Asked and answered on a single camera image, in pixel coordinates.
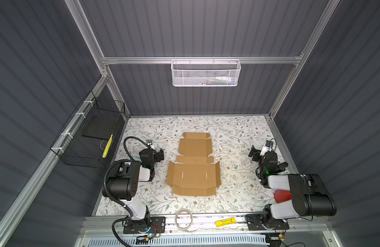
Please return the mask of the brown cardboard box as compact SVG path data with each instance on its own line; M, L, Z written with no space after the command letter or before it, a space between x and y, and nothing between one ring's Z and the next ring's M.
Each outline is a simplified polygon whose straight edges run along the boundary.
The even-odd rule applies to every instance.
M209 133L184 132L179 155L169 162L166 184L178 196L210 197L221 185L220 162L215 161Z

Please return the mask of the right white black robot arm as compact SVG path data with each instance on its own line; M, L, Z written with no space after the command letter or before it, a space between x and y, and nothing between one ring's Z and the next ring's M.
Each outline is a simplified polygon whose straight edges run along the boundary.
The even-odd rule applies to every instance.
M251 147L248 157L258 163L256 176L263 188L275 193L287 192L288 199L267 204L260 214L246 215L249 229L289 229L289 219L328 217L337 213L337 206L321 177L316 174L283 174L287 162L279 163L273 142L267 141L261 150Z

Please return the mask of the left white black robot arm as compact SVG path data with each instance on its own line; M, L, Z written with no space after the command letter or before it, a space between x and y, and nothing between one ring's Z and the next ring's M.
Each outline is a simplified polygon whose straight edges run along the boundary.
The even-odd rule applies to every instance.
M136 195L138 183L154 179L155 165L164 160L164 150L147 148L139 154L139 161L122 159L108 168L103 178L102 195L126 209L129 226L146 232L152 220L148 207Z

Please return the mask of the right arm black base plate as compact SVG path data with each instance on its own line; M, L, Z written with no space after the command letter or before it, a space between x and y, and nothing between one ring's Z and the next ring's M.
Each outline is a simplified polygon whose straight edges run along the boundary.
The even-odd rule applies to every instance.
M250 231L271 230L286 231L290 228L288 222L281 219L274 219L270 216L262 214L248 214L245 215L245 221Z

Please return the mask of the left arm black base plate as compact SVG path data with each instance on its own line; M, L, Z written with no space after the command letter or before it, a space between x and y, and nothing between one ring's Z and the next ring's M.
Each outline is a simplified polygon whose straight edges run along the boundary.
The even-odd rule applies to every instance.
M123 223L124 234L164 233L166 226L165 217L146 217L143 220L128 220Z

